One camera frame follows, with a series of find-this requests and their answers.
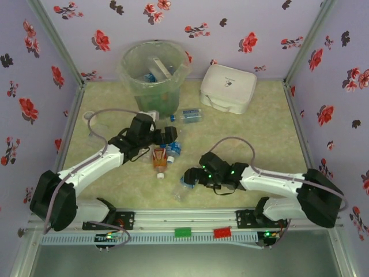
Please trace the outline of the ribbed clear bottle blue label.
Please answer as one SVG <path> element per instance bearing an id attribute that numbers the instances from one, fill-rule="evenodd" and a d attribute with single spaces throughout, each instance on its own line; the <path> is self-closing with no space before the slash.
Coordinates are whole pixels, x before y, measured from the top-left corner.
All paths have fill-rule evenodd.
<path id="1" fill-rule="evenodd" d="M 178 202 L 183 202 L 184 199 L 194 190 L 189 188 L 185 182 L 184 176 L 179 179 L 179 183 L 175 186 L 172 191 L 173 198 Z"/>

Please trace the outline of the soda water bottle blue cap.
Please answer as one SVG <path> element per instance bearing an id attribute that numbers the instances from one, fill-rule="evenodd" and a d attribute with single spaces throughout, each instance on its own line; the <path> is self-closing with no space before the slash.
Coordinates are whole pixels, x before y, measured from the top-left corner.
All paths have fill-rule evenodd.
<path id="1" fill-rule="evenodd" d="M 199 123 L 204 119 L 203 112 L 200 108 L 187 108 L 178 110 L 175 114 L 170 115 L 170 122 L 173 123 Z"/>

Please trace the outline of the green mesh waste bin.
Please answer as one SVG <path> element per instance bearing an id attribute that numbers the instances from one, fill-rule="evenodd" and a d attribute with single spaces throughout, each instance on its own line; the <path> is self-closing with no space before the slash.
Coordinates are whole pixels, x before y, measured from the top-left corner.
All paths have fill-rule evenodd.
<path id="1" fill-rule="evenodd" d="M 169 117 L 177 111 L 179 107 L 179 93 L 180 87 L 175 91 L 160 95 L 135 96 L 131 92 L 141 111 L 156 110 L 159 112 L 160 116 L 164 118 Z"/>

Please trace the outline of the clear plastic bin liner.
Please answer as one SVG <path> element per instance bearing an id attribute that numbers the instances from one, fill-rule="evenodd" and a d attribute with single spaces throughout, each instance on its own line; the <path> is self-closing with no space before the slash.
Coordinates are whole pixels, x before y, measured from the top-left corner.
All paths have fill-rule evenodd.
<path id="1" fill-rule="evenodd" d="M 146 83 L 142 81 L 150 73 L 148 57 L 158 57 L 172 77 L 165 81 Z M 177 90 L 191 72 L 191 64 L 180 45 L 162 40 L 145 41 L 134 45 L 122 56 L 117 73 L 123 85 L 135 96 L 160 95 Z"/>

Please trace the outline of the Pepsi label clear bottle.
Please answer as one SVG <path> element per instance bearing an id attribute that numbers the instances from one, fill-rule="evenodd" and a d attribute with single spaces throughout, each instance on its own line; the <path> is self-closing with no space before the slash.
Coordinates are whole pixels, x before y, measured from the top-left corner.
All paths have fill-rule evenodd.
<path id="1" fill-rule="evenodd" d="M 173 163 L 181 154 L 182 144 L 178 141 L 174 141 L 167 145 L 160 145 L 161 148 L 164 148 L 167 154 L 167 162 Z"/>

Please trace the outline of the red label tea bottle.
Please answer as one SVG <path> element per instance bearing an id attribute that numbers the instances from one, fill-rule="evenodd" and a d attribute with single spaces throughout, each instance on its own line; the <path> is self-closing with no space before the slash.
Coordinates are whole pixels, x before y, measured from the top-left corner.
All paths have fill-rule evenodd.
<path id="1" fill-rule="evenodd" d="M 152 152 L 153 169 L 156 172 L 158 179 L 165 178 L 165 171 L 167 170 L 167 151 L 165 148 L 155 148 Z"/>

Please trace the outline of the black mounting plate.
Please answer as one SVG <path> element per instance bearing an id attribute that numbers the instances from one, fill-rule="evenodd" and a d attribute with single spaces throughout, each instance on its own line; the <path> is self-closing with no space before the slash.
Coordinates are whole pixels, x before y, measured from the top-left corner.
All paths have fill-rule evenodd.
<path id="1" fill-rule="evenodd" d="M 114 223 L 125 230 L 132 230 L 134 227 L 135 213 L 131 211 L 119 211 L 115 215 Z"/>
<path id="2" fill-rule="evenodd" d="M 263 214 L 256 213 L 253 209 L 237 210 L 236 224 L 239 229 L 266 229 L 285 228 L 287 220 L 272 221 Z"/>

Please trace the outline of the red plastic block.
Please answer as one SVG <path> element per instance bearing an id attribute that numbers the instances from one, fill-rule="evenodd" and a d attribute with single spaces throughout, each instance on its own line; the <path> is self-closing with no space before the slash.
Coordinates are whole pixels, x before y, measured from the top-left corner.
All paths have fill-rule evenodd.
<path id="1" fill-rule="evenodd" d="M 223 227 L 213 230 L 215 239 L 228 238 L 232 236 L 230 227 Z"/>

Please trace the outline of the white zippered case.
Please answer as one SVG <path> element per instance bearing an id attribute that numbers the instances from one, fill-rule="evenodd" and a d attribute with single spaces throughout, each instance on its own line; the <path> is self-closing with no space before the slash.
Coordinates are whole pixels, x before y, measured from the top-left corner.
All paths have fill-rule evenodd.
<path id="1" fill-rule="evenodd" d="M 251 102 L 255 74 L 227 66 L 211 65 L 200 86 L 200 102 L 224 113 L 244 114 Z"/>

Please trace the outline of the grey metal panel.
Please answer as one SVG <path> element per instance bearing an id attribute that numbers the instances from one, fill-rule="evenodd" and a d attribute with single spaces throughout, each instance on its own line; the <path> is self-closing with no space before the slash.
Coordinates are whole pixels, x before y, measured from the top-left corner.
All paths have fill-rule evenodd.
<path id="1" fill-rule="evenodd" d="M 332 254 L 278 245 L 42 246 L 32 277 L 342 277 Z"/>

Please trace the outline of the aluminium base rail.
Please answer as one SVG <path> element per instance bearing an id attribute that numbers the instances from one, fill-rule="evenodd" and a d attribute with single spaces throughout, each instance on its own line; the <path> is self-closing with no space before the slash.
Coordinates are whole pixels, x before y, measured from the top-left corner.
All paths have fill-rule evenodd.
<path id="1" fill-rule="evenodd" d="M 194 231 L 212 231 L 230 227 L 236 230 L 279 230 L 239 229 L 236 224 L 236 211 L 239 208 L 226 209 L 138 209 L 135 213 L 133 232 L 168 233 L 176 228 L 190 227 Z"/>

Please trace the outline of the aluminium side rail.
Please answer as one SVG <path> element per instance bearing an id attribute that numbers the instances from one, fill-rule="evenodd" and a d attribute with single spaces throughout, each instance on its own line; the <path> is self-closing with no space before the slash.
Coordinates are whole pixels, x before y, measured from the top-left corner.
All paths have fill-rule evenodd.
<path id="1" fill-rule="evenodd" d="M 51 124 L 49 129 L 53 130 L 48 138 L 53 142 L 53 149 L 56 150 L 54 165 L 50 168 L 58 179 L 51 194 L 52 204 L 55 204 L 57 196 L 61 195 L 63 185 L 70 182 L 72 178 L 69 170 L 64 170 L 63 167 L 85 90 L 86 83 L 83 81 L 81 85 L 75 85 L 47 102 L 47 107 L 53 112 L 47 116 Z"/>
<path id="2" fill-rule="evenodd" d="M 312 169 L 315 167 L 314 162 L 310 156 L 310 150 L 307 144 L 307 141 L 304 137 L 303 130 L 301 128 L 299 122 L 299 115 L 296 112 L 295 106 L 293 105 L 292 96 L 290 94 L 290 87 L 284 81 L 282 82 L 284 93 L 288 102 L 289 110 L 291 113 L 291 117 L 293 120 L 293 124 L 295 126 L 296 134 L 298 136 L 300 148 L 302 151 L 302 155 L 304 158 L 304 162 L 307 167 L 306 173 L 311 173 L 309 177 L 313 177 Z M 313 209 L 324 209 L 326 208 L 326 204 L 324 203 L 325 199 L 320 199 L 319 196 L 325 196 L 324 194 L 324 187 L 320 184 L 313 183 L 312 180 L 306 181 L 303 179 L 304 176 L 301 178 L 295 178 L 293 181 L 294 183 L 301 182 L 302 187 L 298 189 L 298 200 L 302 204 L 303 208 L 313 208 Z"/>

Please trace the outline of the aluminium corner post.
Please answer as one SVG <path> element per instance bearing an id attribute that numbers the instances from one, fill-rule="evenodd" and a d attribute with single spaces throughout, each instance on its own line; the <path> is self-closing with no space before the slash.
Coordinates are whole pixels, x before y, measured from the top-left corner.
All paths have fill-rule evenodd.
<path id="1" fill-rule="evenodd" d="M 49 39 L 52 41 L 55 49 L 67 64 L 69 71 L 73 75 L 76 82 L 82 87 L 85 84 L 85 81 L 82 80 L 78 69 L 68 52 L 64 42 L 61 39 L 57 29 L 55 28 L 52 20 L 50 19 L 49 15 L 47 14 L 44 6 L 42 5 L 40 0 L 26 0 L 30 8 L 32 9 L 33 13 L 41 23 L 42 27 L 44 28 L 45 32 L 47 33 Z"/>
<path id="2" fill-rule="evenodd" d="M 293 60 L 291 67 L 287 75 L 285 76 L 283 83 L 284 86 L 289 86 L 289 83 L 294 78 L 294 76 L 298 73 L 300 67 L 303 64 L 303 58 L 308 53 L 310 47 L 314 44 L 316 37 L 318 36 L 319 32 L 323 28 L 325 21 L 329 17 L 332 9 L 334 8 L 335 4 L 338 0 L 323 0 L 322 5 L 320 7 L 319 13 L 315 18 L 307 36 L 304 39 L 304 42 L 296 56 Z"/>

